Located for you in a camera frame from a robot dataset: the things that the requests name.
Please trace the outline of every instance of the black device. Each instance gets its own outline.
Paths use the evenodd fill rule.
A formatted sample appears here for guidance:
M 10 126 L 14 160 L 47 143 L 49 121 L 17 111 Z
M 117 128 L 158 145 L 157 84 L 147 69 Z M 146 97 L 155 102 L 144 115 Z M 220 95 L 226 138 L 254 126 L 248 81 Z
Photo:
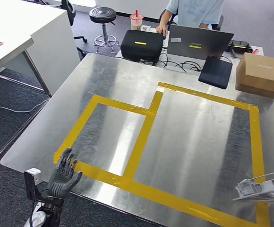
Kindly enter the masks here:
M 128 30 L 120 49 L 124 58 L 131 61 L 158 61 L 162 46 L 162 34 Z
M 44 198 L 35 185 L 34 176 L 30 172 L 23 172 L 26 184 L 26 196 L 30 200 L 42 202 L 45 205 L 39 209 L 44 211 L 46 215 L 44 227 L 58 227 L 60 219 L 60 213 L 64 200 L 62 198 L 48 196 Z
M 226 89 L 232 72 L 232 64 L 216 57 L 208 57 L 201 70 L 200 82 Z
M 253 48 L 251 48 L 251 44 L 246 41 L 231 40 L 226 51 L 231 52 L 231 55 L 232 57 L 236 58 L 237 56 L 235 55 L 235 53 L 252 53 L 254 50 Z
M 233 36 L 232 33 L 171 25 L 168 53 L 205 60 L 208 56 L 222 55 Z

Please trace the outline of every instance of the cardboard box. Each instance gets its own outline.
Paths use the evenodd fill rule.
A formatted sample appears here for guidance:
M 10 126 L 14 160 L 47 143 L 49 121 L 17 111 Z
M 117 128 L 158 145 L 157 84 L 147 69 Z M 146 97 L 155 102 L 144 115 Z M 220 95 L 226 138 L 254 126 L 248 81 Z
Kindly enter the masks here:
M 274 58 L 244 53 L 237 66 L 235 76 L 237 87 L 248 88 L 244 91 L 274 96 Z

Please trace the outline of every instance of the light blue shirt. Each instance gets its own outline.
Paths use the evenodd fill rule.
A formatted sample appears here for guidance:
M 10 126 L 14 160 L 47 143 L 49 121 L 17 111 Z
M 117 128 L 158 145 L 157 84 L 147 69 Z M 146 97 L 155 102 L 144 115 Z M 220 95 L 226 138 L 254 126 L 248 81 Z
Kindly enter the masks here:
M 170 0 L 167 10 L 176 14 L 174 21 L 186 27 L 204 24 L 218 24 L 224 0 Z

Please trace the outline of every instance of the laptop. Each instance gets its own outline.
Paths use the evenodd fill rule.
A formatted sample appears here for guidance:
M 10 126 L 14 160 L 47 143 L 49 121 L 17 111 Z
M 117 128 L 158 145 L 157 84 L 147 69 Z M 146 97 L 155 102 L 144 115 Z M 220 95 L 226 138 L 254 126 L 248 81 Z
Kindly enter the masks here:
M 233 36 L 205 28 L 171 25 L 168 53 L 205 60 L 209 56 L 222 55 Z

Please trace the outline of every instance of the person's hand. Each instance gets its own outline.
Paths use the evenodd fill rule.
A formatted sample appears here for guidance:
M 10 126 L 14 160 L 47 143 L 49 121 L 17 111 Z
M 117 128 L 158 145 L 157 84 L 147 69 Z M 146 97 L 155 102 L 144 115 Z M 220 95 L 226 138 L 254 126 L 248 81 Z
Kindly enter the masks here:
M 74 154 L 71 151 L 72 148 L 64 150 L 53 170 L 48 184 L 50 196 L 65 199 L 82 178 L 82 172 L 77 172 L 73 176 L 77 160 L 72 162 Z
M 164 36 L 166 36 L 168 34 L 168 30 L 165 25 L 159 24 L 159 26 L 156 28 L 156 33 L 162 33 Z

